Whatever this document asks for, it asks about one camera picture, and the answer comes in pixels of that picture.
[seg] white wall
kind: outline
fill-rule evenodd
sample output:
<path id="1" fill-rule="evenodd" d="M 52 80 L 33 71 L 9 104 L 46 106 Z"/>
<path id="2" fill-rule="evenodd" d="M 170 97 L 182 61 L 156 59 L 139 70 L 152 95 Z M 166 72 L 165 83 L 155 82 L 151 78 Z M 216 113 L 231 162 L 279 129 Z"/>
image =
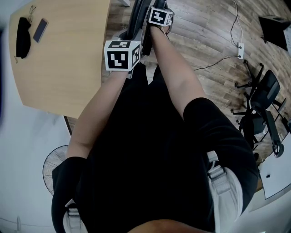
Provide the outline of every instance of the white wall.
<path id="1" fill-rule="evenodd" d="M 7 25 L 10 14 L 25 2 L 0 0 L 2 25 Z M 1 42 L 4 103 L 0 121 L 0 229 L 16 230 L 17 224 L 9 221 L 16 222 L 19 216 L 23 233 L 52 233 L 52 195 L 44 184 L 42 167 L 52 150 L 69 143 L 70 135 L 63 116 L 22 105 L 10 63 L 8 33 L 6 27 Z"/>

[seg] shoulder strap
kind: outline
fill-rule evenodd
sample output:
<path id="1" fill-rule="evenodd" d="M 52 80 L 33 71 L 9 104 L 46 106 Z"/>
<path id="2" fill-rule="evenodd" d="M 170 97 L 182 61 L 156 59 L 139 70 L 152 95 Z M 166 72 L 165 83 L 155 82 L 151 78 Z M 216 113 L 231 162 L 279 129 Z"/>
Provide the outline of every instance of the shoulder strap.
<path id="1" fill-rule="evenodd" d="M 75 202 L 71 199 L 65 207 L 68 211 L 63 218 L 63 225 L 66 233 L 88 233 L 86 226 L 84 225 L 79 215 L 78 209 L 75 206 Z"/>
<path id="2" fill-rule="evenodd" d="M 221 167 L 215 151 L 207 153 L 209 187 L 214 203 L 216 233 L 226 233 L 242 212 L 242 188 L 232 170 Z"/>

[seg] fiducial marker cube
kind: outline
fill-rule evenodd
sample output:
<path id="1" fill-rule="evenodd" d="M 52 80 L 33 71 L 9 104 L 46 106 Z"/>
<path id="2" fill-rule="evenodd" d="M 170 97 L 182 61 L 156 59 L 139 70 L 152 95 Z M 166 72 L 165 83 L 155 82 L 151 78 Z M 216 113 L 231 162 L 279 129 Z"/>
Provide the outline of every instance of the fiducial marker cube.
<path id="1" fill-rule="evenodd" d="M 173 12 L 150 7 L 148 22 L 159 26 L 170 26 L 172 24 Z"/>
<path id="2" fill-rule="evenodd" d="M 131 71 L 140 61 L 140 41 L 106 41 L 104 57 L 107 71 Z"/>

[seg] fan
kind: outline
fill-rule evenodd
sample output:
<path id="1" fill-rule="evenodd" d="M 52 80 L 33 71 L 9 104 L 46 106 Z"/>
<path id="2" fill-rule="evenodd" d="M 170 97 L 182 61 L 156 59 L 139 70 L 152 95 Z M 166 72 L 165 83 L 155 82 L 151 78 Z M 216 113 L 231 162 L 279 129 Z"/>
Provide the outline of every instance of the fan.
<path id="1" fill-rule="evenodd" d="M 42 168 L 42 175 L 44 178 L 45 186 L 52 195 L 54 195 L 54 187 L 53 187 L 53 177 L 51 173 L 57 166 L 59 166 L 65 160 L 67 150 L 68 145 L 58 147 L 55 150 L 53 150 L 45 159 L 45 163 Z"/>

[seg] cable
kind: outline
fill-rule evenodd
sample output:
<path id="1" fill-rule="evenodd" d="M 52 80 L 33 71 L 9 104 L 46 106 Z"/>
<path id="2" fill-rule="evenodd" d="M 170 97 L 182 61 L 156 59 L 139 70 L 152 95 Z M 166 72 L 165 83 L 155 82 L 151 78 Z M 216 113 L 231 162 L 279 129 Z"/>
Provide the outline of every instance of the cable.
<path id="1" fill-rule="evenodd" d="M 240 21 L 239 21 L 239 18 L 238 18 L 238 6 L 237 6 L 237 3 L 236 3 L 236 0 L 233 0 L 233 1 L 234 1 L 235 5 L 236 5 L 236 19 L 233 22 L 232 27 L 231 27 L 231 44 L 238 48 L 238 46 L 236 45 L 236 43 L 235 43 L 235 41 L 233 40 L 233 37 L 232 37 L 232 30 L 233 30 L 233 27 L 234 27 L 236 21 L 237 21 L 238 25 L 241 28 L 240 43 L 242 42 L 242 39 L 243 39 L 243 36 L 244 36 L 244 32 L 242 30 L 242 27 L 241 27 L 241 24 L 240 24 Z"/>
<path id="2" fill-rule="evenodd" d="M 9 223 L 15 223 L 15 224 L 17 224 L 17 222 L 13 222 L 13 221 L 7 220 L 5 218 L 0 218 L 0 220 L 7 221 Z M 42 225 L 30 225 L 30 224 L 24 224 L 24 223 L 21 223 L 21 225 L 30 226 L 30 227 L 42 227 L 42 228 L 50 228 L 50 227 L 53 227 L 53 226 L 42 226 Z"/>
<path id="3" fill-rule="evenodd" d="M 211 65 L 211 66 L 206 66 L 206 67 L 203 67 L 203 68 L 194 69 L 194 71 L 202 70 L 202 69 L 207 69 L 207 68 L 209 68 L 209 67 L 215 66 L 216 64 L 218 64 L 219 62 L 223 61 L 224 59 L 232 58 L 232 57 L 239 57 L 239 56 L 228 56 L 228 57 L 222 58 L 222 59 L 219 60 L 217 63 L 215 63 L 215 64 L 213 64 L 213 65 Z"/>

